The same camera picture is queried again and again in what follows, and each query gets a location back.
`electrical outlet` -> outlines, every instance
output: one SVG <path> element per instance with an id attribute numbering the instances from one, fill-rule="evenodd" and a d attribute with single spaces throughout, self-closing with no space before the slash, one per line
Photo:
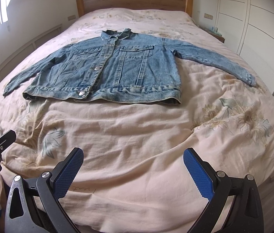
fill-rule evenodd
<path id="1" fill-rule="evenodd" d="M 75 16 L 75 15 L 73 15 L 73 16 L 69 16 L 69 17 L 68 17 L 68 21 L 73 20 L 73 19 L 75 19 L 75 18 L 76 18 L 76 16 Z"/>
<path id="2" fill-rule="evenodd" d="M 204 17 L 207 18 L 207 19 L 210 19 L 210 20 L 213 20 L 213 16 L 212 15 L 209 15 L 209 14 L 204 14 Z"/>

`blue gripper pad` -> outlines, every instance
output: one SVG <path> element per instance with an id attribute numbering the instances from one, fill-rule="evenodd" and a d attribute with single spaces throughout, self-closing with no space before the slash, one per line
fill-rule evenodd
<path id="1" fill-rule="evenodd" d="M 213 182 L 191 151 L 183 153 L 183 162 L 194 180 L 200 194 L 209 201 L 214 196 Z"/>
<path id="2" fill-rule="evenodd" d="M 59 198 L 65 197 L 69 187 L 77 175 L 77 172 L 80 170 L 80 167 L 83 164 L 83 151 L 80 148 L 74 148 L 74 150 L 71 152 L 74 153 L 74 155 L 66 162 L 63 170 L 58 174 L 57 178 L 53 182 L 53 195 L 57 200 Z"/>

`denim jacket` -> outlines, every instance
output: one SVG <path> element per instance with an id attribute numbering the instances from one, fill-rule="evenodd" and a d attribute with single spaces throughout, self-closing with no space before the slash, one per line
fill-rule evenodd
<path id="1" fill-rule="evenodd" d="M 216 52 L 125 29 L 102 31 L 100 37 L 60 48 L 12 78 L 3 96 L 39 73 L 23 92 L 27 100 L 178 104 L 181 84 L 175 56 L 217 67 L 255 85 L 246 69 Z"/>

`wooden headboard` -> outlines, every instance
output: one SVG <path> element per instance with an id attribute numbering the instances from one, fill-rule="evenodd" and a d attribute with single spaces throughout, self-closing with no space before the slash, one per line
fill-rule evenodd
<path id="1" fill-rule="evenodd" d="M 192 17 L 193 0 L 77 0 L 79 17 L 99 9 L 178 10 Z"/>

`wooden bedside table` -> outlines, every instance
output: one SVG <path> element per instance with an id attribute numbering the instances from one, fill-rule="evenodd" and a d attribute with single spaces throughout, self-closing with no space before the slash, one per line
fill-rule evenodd
<path id="1" fill-rule="evenodd" d="M 212 35 L 213 37 L 215 37 L 216 39 L 218 39 L 220 42 L 224 43 L 225 38 L 222 36 L 219 36 L 215 33 L 213 33 L 212 31 L 208 30 L 207 28 L 202 28 L 200 27 L 203 31 L 207 32 L 208 34 Z"/>

